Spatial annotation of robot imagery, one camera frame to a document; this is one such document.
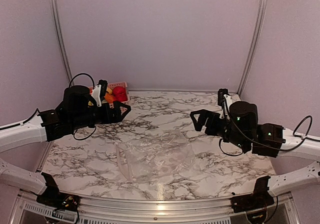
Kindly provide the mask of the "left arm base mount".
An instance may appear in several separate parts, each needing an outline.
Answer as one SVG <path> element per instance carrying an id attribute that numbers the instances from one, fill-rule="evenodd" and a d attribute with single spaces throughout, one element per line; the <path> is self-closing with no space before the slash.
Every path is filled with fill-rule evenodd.
<path id="1" fill-rule="evenodd" d="M 80 197 L 75 194 L 60 192 L 54 178 L 47 173 L 41 173 L 45 179 L 46 189 L 42 194 L 37 195 L 37 202 L 54 207 L 55 210 L 69 210 L 76 212 L 79 206 Z"/>

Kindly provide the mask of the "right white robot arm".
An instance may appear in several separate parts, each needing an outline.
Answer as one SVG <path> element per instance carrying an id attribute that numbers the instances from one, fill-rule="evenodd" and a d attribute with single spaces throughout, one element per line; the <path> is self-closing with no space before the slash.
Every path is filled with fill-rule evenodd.
<path id="1" fill-rule="evenodd" d="M 221 103 L 222 112 L 201 109 L 192 111 L 190 117 L 196 131 L 220 138 L 220 142 L 231 143 L 242 154 L 277 158 L 295 156 L 312 160 L 302 169 L 277 176 L 264 176 L 256 180 L 254 192 L 248 196 L 248 204 L 258 208 L 270 196 L 278 196 L 290 190 L 318 184 L 320 182 L 320 140 L 308 134 L 297 134 L 281 125 L 258 123 L 258 108 L 245 101 L 232 102 L 225 96 Z"/>

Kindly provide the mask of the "clear zip top bag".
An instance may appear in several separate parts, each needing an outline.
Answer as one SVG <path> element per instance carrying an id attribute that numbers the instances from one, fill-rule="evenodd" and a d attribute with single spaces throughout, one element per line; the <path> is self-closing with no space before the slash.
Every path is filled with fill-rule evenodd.
<path id="1" fill-rule="evenodd" d="M 148 182 L 189 169 L 195 159 L 190 142 L 178 131 L 117 143 L 116 159 L 129 182 Z"/>

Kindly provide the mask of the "right aluminium corner post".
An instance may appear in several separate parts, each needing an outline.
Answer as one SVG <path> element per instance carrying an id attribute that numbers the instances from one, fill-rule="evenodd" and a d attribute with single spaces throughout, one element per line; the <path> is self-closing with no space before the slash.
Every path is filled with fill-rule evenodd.
<path id="1" fill-rule="evenodd" d="M 248 55 L 246 58 L 246 62 L 244 65 L 244 70 L 243 70 L 243 73 L 242 73 L 242 76 L 240 79 L 240 83 L 239 83 L 239 86 L 238 86 L 238 89 L 236 92 L 239 96 L 241 96 L 245 90 L 245 85 L 248 81 L 248 78 L 250 75 L 250 70 L 253 66 L 256 49 L 257 49 L 260 35 L 261 35 L 262 29 L 263 29 L 267 4 L 268 4 L 268 0 L 259 0 L 257 17 L 256 17 L 254 30 L 253 30 L 253 36 L 252 36 L 250 48 L 248 51 Z"/>

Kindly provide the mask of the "peach coloured fake fruit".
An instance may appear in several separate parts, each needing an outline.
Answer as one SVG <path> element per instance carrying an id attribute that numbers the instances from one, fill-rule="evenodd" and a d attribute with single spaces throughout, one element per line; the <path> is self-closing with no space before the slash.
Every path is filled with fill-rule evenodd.
<path id="1" fill-rule="evenodd" d="M 113 93 L 113 90 L 109 87 L 107 87 L 107 90 L 106 90 L 109 94 L 112 94 Z"/>

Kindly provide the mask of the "orange red fake mango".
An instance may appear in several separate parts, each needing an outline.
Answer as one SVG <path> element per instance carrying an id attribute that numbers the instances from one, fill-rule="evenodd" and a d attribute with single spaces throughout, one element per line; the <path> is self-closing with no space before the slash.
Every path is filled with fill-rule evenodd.
<path id="1" fill-rule="evenodd" d="M 104 98 L 110 104 L 112 104 L 114 101 L 117 100 L 114 95 L 109 94 L 109 93 L 106 93 Z"/>

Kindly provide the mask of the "aluminium corner post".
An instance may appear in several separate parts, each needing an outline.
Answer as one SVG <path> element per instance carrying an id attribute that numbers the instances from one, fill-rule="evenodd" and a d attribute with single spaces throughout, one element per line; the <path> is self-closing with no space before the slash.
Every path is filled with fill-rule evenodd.
<path id="1" fill-rule="evenodd" d="M 55 33 L 57 37 L 57 43 L 59 46 L 59 51 L 62 57 L 63 68 L 65 70 L 65 74 L 69 83 L 73 83 L 73 75 L 70 67 L 70 63 L 68 60 L 67 51 L 65 48 L 64 38 L 62 34 L 62 27 L 60 22 L 59 10 L 58 10 L 58 0 L 50 0 L 50 5 L 52 9 L 53 23 L 55 27 Z"/>
<path id="2" fill-rule="evenodd" d="M 250 48 L 248 51 L 248 55 L 246 58 L 246 62 L 244 65 L 244 70 L 243 70 L 243 73 L 242 73 L 242 76 L 240 79 L 240 83 L 239 83 L 239 86 L 238 86 L 238 89 L 236 92 L 239 96 L 241 96 L 245 90 L 245 85 L 248 81 L 248 78 L 250 75 L 250 70 L 253 66 L 256 49 L 257 49 L 260 35 L 261 35 L 262 29 L 263 29 L 267 4 L 268 4 L 268 0 L 259 0 L 257 17 L 256 17 L 254 30 L 253 30 L 253 36 L 252 36 Z"/>

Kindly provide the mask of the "aluminium front frame rail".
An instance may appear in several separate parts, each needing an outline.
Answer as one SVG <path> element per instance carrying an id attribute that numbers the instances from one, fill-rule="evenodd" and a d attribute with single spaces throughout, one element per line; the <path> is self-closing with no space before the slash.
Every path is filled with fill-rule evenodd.
<path id="1" fill-rule="evenodd" d="M 83 195 L 76 211 L 37 202 L 37 197 L 20 191 L 9 223 L 300 223 L 290 193 L 259 199 L 249 209 L 234 199 L 240 195 L 193 200 L 130 200 Z"/>

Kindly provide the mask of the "pink perforated plastic basket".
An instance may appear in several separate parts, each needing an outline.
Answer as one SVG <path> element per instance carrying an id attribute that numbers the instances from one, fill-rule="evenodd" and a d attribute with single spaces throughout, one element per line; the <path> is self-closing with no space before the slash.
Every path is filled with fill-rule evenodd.
<path id="1" fill-rule="evenodd" d="M 130 99 L 127 87 L 126 82 L 108 84 L 105 95 L 101 99 L 101 103 L 109 103 L 111 105 L 114 101 L 120 101 L 122 103 L 128 102 Z"/>

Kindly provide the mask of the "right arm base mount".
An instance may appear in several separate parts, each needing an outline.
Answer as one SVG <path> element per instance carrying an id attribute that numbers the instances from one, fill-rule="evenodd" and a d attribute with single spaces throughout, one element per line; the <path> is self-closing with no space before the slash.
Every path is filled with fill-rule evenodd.
<path id="1" fill-rule="evenodd" d="M 234 213 L 265 208 L 274 204 L 274 198 L 269 194 L 270 176 L 260 177 L 256 180 L 254 190 L 250 194 L 232 197 L 231 207 Z"/>

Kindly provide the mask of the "left aluminium corner post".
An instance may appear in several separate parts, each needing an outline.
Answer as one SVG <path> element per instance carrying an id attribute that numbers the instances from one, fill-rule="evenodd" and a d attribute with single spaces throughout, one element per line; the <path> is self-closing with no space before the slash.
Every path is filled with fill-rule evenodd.
<path id="1" fill-rule="evenodd" d="M 62 27 L 60 22 L 59 10 L 58 10 L 58 0 L 50 0 L 50 5 L 52 9 L 53 23 L 55 27 L 55 33 L 57 37 L 57 43 L 59 46 L 59 51 L 62 57 L 63 68 L 65 70 L 65 74 L 69 83 L 73 83 L 73 75 L 70 67 L 70 63 L 68 60 L 67 51 L 65 48 L 64 38 L 62 34 Z"/>

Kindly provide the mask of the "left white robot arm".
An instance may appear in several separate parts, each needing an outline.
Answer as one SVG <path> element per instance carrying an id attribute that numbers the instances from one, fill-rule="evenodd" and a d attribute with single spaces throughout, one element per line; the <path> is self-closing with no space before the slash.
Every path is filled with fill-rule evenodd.
<path id="1" fill-rule="evenodd" d="M 1 127 L 1 152 L 31 143 L 52 142 L 85 127 L 122 122 L 131 107 L 120 101 L 103 103 L 106 90 L 101 84 L 93 89 L 81 85 L 66 88 L 55 109 L 35 112 L 24 121 Z"/>

